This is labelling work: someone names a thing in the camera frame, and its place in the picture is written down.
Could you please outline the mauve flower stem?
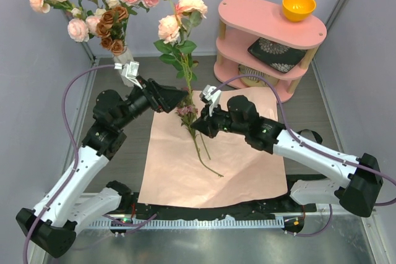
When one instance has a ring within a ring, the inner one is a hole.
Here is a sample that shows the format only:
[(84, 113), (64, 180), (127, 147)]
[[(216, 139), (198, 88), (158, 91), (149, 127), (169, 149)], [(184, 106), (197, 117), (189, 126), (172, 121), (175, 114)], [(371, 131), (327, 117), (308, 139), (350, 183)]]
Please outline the mauve flower stem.
[(212, 168), (208, 167), (201, 158), (201, 153), (200, 153), (200, 148), (197, 143), (197, 131), (192, 128), (192, 123), (197, 119), (197, 114), (198, 114), (198, 109), (196, 108), (195, 104), (193, 103), (193, 100), (190, 96), (187, 96), (187, 98), (183, 99), (182, 102), (180, 102), (177, 105), (176, 108), (176, 114), (179, 116), (181, 120), (181, 126), (185, 127), (187, 131), (189, 132), (190, 136), (192, 137), (192, 140), (194, 142), (194, 146), (196, 149), (197, 157), (198, 160), (200, 161), (201, 165), (211, 171), (212, 173), (216, 174), (218, 177), (223, 177), (222, 174), (216, 172)]

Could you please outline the pink wrapping paper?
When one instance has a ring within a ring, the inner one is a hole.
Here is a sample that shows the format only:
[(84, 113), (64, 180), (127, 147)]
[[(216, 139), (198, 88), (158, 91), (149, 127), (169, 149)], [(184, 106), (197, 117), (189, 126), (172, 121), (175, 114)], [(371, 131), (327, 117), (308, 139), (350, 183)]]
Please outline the pink wrapping paper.
[(287, 191), (281, 156), (251, 148), (242, 135), (193, 139), (176, 112), (154, 115), (139, 203), (216, 208)]

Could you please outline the peach rose flower stem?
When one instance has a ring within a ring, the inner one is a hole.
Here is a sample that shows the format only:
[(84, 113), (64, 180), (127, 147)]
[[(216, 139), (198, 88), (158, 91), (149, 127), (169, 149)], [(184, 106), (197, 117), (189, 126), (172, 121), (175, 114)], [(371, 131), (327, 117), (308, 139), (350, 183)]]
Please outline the peach rose flower stem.
[(186, 81), (186, 90), (193, 96), (192, 81), (198, 62), (192, 54), (197, 45), (190, 39), (191, 32), (206, 18), (208, 8), (203, 0), (179, 0), (173, 3), (173, 13), (159, 20), (159, 40), (154, 45), (161, 52), (160, 60), (177, 70), (176, 77)]

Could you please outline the brown rose flower stem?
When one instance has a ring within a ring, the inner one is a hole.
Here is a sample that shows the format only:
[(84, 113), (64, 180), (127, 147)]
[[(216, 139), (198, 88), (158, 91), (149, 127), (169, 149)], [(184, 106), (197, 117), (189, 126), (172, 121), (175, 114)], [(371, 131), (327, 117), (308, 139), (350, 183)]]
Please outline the brown rose flower stem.
[(106, 11), (96, 26), (95, 32), (101, 39), (101, 47), (111, 51), (114, 56), (120, 56), (126, 50), (128, 18), (127, 9), (116, 6)]

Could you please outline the light pink peony stem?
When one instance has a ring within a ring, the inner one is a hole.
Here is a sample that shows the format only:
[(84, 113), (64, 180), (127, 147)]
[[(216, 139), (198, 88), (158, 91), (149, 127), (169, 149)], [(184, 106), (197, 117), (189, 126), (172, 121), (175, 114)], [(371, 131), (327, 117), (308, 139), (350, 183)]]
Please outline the light pink peony stem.
[(96, 27), (100, 21), (99, 16), (91, 15), (86, 20), (74, 18), (67, 25), (69, 36), (76, 42), (87, 42), (90, 36), (96, 36)]

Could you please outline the black ribbon with gold lettering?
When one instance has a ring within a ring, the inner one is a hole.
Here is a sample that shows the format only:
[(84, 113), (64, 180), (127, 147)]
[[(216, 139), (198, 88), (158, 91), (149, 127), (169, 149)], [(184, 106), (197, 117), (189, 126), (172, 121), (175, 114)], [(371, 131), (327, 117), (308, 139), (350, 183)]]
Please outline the black ribbon with gold lettering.
[(316, 131), (310, 130), (310, 129), (303, 129), (300, 131), (297, 131), (297, 134), (302, 135), (304, 137), (311, 137), (316, 143), (322, 144), (323, 138), (319, 133)]

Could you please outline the cream rose flower stem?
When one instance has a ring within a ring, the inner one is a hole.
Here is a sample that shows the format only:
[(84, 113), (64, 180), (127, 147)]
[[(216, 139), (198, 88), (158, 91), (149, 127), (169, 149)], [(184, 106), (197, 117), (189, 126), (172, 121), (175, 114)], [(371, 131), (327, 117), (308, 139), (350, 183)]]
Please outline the cream rose flower stem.
[(77, 7), (74, 7), (71, 10), (71, 16), (73, 16), (73, 18), (78, 18), (83, 20), (85, 20), (88, 16), (91, 15), (101, 17), (106, 11), (113, 9), (121, 4), (119, 0), (88, 0), (88, 1), (96, 5), (97, 8), (95, 12), (89, 12), (88, 10), (84, 9), (82, 5), (82, 0), (79, 0)]

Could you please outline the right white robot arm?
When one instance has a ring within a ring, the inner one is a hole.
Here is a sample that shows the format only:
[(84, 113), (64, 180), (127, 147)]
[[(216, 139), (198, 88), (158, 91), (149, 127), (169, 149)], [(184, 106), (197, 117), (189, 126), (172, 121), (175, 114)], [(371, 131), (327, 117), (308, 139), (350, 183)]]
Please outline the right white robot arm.
[(313, 142), (286, 125), (260, 116), (244, 95), (231, 97), (223, 110), (212, 95), (200, 94), (204, 107), (192, 124), (195, 130), (214, 138), (219, 132), (239, 134), (253, 149), (294, 160), (326, 178), (297, 181), (279, 196), (280, 206), (294, 211), (310, 203), (339, 204), (350, 213), (371, 215), (383, 185), (377, 159), (347, 155)]

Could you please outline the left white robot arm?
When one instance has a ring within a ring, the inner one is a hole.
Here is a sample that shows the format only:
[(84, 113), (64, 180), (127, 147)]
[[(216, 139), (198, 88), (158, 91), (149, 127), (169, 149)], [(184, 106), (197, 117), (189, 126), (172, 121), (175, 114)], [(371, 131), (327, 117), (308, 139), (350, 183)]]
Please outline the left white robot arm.
[(126, 99), (115, 90), (105, 90), (96, 98), (94, 124), (88, 130), (73, 163), (50, 192), (32, 209), (22, 208), (16, 221), (27, 241), (34, 242), (54, 258), (63, 256), (77, 235), (97, 217), (111, 211), (119, 214), (131, 209), (131, 190), (111, 181), (93, 198), (79, 207), (76, 201), (92, 179), (110, 162), (123, 145), (125, 126), (151, 109), (172, 112), (188, 92), (160, 85), (152, 79), (137, 78)]

